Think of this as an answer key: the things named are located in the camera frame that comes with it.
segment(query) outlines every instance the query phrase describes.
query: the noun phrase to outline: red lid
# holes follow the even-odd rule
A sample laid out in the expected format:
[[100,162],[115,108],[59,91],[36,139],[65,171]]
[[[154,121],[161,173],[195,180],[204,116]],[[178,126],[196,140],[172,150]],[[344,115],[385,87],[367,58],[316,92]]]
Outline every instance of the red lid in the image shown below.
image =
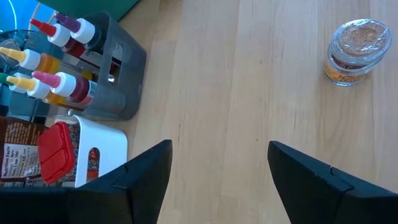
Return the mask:
[[75,165],[68,125],[57,122],[44,131],[37,140],[42,178],[45,183],[54,183]]

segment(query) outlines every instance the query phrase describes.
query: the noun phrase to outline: white nozzle cap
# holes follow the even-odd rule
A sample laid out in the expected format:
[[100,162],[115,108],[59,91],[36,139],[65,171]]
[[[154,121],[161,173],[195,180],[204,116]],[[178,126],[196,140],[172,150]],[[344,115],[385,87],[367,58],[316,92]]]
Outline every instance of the white nozzle cap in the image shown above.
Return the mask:
[[54,24],[54,26],[56,28],[55,34],[52,37],[48,36],[47,39],[50,43],[63,47],[70,39],[70,31],[60,24]]
[[36,78],[32,78],[32,80],[35,81],[35,88],[32,91],[26,91],[26,93],[34,98],[38,98],[41,100],[44,100],[44,98],[49,94],[50,92],[50,86],[40,82],[40,80]]
[[35,70],[40,63],[40,54],[29,49],[24,50],[24,53],[25,60],[23,62],[19,62],[19,66],[29,70]]
[[58,72],[55,75],[61,78],[61,82],[56,88],[51,88],[51,92],[60,96],[69,97],[73,91],[75,91],[76,78],[65,72]]
[[71,31],[70,35],[80,43],[87,44],[94,37],[95,26],[82,18],[77,19],[77,21],[80,22],[80,29],[78,32]]
[[[25,75],[25,74],[22,74],[22,73],[19,73],[19,72],[16,72],[16,73],[13,74],[13,75],[14,75],[15,77],[17,77],[17,78],[30,78],[30,76]],[[14,91],[14,92],[17,92],[17,93],[22,93],[22,94],[25,94],[25,93],[26,93],[26,89],[25,89],[25,88],[19,87],[19,86],[17,86],[17,85],[8,86],[8,88],[9,88],[10,90]]]

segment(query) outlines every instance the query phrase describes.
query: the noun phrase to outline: nutrition facts label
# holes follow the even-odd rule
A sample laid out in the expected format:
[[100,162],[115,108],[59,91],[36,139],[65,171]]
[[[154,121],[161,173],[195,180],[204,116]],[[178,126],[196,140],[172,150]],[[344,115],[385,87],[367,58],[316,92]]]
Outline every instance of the nutrition facts label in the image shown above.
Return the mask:
[[21,178],[40,174],[37,146],[4,144],[1,178]]

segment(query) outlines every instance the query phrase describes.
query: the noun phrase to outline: glass jar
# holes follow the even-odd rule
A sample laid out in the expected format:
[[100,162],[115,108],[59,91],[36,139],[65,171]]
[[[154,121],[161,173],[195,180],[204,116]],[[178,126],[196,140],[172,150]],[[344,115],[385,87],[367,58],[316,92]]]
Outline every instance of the glass jar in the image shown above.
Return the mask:
[[361,81],[390,48],[389,28],[372,19],[358,19],[341,25],[333,34],[323,71],[337,85]]

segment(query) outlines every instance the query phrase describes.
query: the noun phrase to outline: red cap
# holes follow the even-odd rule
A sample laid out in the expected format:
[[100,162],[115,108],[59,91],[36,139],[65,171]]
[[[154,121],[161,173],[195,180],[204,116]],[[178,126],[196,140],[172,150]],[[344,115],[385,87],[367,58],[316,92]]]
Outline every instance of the red cap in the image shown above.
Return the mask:
[[51,184],[65,176],[75,165],[75,154],[69,137],[68,125],[57,122],[37,140],[42,178]]
[[58,75],[52,75],[45,72],[34,71],[32,72],[32,76],[40,80],[42,83],[51,86],[52,88],[58,87],[61,82],[61,77]]
[[30,23],[33,26],[36,26],[40,31],[42,31],[45,35],[49,37],[54,36],[55,32],[57,31],[57,28],[55,26],[38,21],[37,19],[31,19]]

